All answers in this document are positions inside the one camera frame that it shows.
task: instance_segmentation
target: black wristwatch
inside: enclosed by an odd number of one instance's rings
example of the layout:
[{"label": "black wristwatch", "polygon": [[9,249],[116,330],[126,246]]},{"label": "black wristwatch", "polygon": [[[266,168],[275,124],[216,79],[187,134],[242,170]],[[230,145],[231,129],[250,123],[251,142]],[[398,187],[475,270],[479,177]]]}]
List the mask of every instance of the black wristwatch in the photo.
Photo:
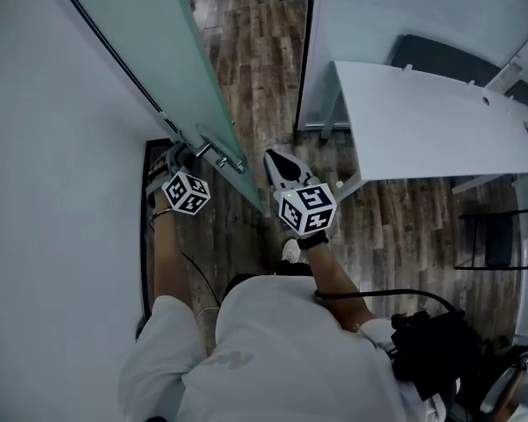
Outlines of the black wristwatch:
[{"label": "black wristwatch", "polygon": [[328,238],[326,237],[325,231],[317,231],[314,235],[306,238],[298,239],[297,244],[301,250],[309,250],[319,244],[328,244]]}]

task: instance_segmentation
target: shirt sleeve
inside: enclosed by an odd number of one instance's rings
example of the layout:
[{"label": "shirt sleeve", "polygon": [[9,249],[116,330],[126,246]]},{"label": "shirt sleeve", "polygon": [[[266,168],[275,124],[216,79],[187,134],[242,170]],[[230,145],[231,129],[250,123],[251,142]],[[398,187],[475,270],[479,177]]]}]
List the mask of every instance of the shirt sleeve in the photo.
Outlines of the shirt sleeve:
[{"label": "shirt sleeve", "polygon": [[152,316],[121,371],[118,400],[126,420],[144,421],[162,405],[180,406],[181,376],[205,360],[206,353],[192,310],[180,300],[157,298]]},{"label": "shirt sleeve", "polygon": [[[391,322],[387,319],[372,319],[362,325],[359,331],[362,336],[387,353],[395,349],[391,339],[394,332]],[[423,402],[411,382],[397,381],[397,386],[405,407],[407,422],[442,422],[446,419],[444,402],[438,394]]]}]

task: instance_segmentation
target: table top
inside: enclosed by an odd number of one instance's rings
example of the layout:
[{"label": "table top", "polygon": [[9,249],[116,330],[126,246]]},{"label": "table top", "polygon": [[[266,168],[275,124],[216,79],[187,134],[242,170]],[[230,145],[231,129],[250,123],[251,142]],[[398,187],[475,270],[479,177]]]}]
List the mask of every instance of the table top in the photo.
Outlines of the table top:
[{"label": "table top", "polygon": [[335,62],[362,179],[528,172],[528,107],[444,76]]}]

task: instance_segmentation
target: frosted glass door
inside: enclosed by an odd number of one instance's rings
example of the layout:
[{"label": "frosted glass door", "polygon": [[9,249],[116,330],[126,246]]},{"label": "frosted glass door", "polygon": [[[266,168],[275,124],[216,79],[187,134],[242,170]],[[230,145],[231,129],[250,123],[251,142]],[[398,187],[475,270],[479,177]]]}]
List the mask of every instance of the frosted glass door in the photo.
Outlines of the frosted glass door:
[{"label": "frosted glass door", "polygon": [[193,147],[209,135],[241,159],[219,167],[209,149],[204,159],[260,209],[253,175],[233,130],[209,58],[187,0],[78,0],[141,86]]}]

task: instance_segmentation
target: white cable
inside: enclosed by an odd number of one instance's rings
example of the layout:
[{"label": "white cable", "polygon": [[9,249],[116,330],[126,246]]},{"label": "white cable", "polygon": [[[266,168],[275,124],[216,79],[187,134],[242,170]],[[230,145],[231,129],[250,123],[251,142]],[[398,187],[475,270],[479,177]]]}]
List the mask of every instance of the white cable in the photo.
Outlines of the white cable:
[{"label": "white cable", "polygon": [[202,309],[199,313],[197,313],[197,316],[194,317],[194,320],[197,320],[197,318],[202,315],[202,312],[207,310],[207,309],[220,309],[220,308],[218,306],[208,306],[208,307]]}]

